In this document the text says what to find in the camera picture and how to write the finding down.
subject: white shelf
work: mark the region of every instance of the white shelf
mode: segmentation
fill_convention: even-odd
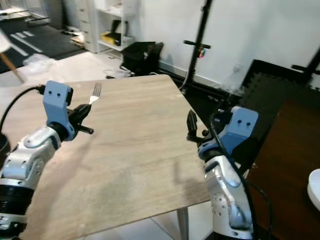
[[[102,45],[105,45],[105,46],[107,46],[109,48],[115,49],[115,50],[117,50],[119,52],[122,50],[122,46],[117,46],[117,45],[114,45],[114,44],[110,44],[110,43],[108,43],[106,41],[103,41],[103,40],[98,40],[98,43],[102,44]]]
[[[98,11],[106,13],[106,14],[110,14],[110,15],[113,15],[113,16],[117,16],[117,17],[120,17],[120,18],[122,17],[122,14],[119,14],[117,12],[113,12],[113,11],[110,11],[110,10],[103,10],[103,9],[99,9],[98,8]]]
[[[106,14],[110,14],[110,15],[113,15],[113,16],[117,16],[117,17],[122,17],[122,13],[118,13],[118,12],[114,12],[114,11],[111,11],[111,10],[103,10],[103,9],[100,9],[100,8],[97,8],[98,11],[100,12],[103,12],[103,13],[106,13]],[[124,15],[126,16],[134,16],[135,13],[134,12],[125,12]]]

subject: black bag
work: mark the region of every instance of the black bag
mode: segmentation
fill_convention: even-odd
[[[120,68],[125,68],[135,76],[149,75],[159,66],[160,53],[164,44],[154,41],[137,41],[122,50],[123,63]]]

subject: metal fork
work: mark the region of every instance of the metal fork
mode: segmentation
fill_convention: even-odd
[[[93,102],[97,101],[98,98],[100,97],[101,94],[101,88],[102,88],[102,84],[101,83],[96,83],[94,85],[94,89],[93,89],[93,93],[92,96],[90,96],[89,99],[89,104],[91,105]]]

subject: plastic bag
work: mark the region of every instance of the plastic bag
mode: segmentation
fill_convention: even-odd
[[[56,60],[43,54],[33,54],[23,61],[23,65],[27,66],[26,74],[40,74],[47,72]]]

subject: black floor mat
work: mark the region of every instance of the black floor mat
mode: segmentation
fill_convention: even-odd
[[[0,29],[2,29],[13,44],[29,54],[28,56],[23,56],[13,48],[10,48],[5,52],[7,57],[17,68],[22,67],[23,61],[32,54],[43,54],[50,58],[60,60],[86,52],[86,50],[80,49],[70,42],[70,35],[62,34],[59,30],[50,27],[49,25],[28,27],[24,18],[0,21]],[[34,35],[23,39],[41,49],[43,52],[37,52],[10,36],[10,34],[21,33],[23,31],[29,31]],[[9,71],[8,67],[0,61],[0,73],[7,71]]]

